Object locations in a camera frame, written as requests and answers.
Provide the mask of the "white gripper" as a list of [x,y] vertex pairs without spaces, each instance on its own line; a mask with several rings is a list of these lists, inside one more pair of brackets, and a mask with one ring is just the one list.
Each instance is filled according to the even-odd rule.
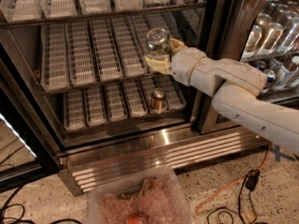
[[187,48],[180,40],[173,37],[169,41],[170,54],[174,55],[170,62],[168,55],[150,57],[145,55],[147,65],[163,75],[171,75],[175,81],[185,85],[191,85],[191,76],[194,67],[206,57],[206,54],[197,48]]

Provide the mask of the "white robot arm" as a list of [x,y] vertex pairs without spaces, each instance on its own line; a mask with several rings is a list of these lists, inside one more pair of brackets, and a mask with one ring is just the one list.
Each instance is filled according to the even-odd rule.
[[257,99],[267,81],[264,73],[231,59],[212,60],[174,38],[148,38],[146,46],[153,70],[196,88],[227,119],[299,155],[299,111]]

